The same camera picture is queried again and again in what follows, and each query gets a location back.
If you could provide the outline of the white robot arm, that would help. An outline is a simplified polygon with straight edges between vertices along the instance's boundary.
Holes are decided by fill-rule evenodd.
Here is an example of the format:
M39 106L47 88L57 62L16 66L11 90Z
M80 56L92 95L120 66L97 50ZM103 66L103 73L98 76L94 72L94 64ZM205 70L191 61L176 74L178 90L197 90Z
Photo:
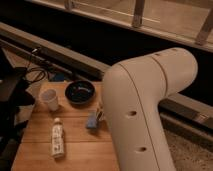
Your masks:
M169 48L111 66L102 104L120 171L176 171L158 104L195 80L198 64L183 48Z

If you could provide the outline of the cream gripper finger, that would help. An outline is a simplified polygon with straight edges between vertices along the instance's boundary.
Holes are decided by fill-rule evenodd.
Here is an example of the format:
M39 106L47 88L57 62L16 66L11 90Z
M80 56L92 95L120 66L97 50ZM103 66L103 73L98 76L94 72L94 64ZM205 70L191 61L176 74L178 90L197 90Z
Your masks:
M96 119L98 121L103 121L105 119L104 111L103 111L103 105L99 104L97 111L96 111Z

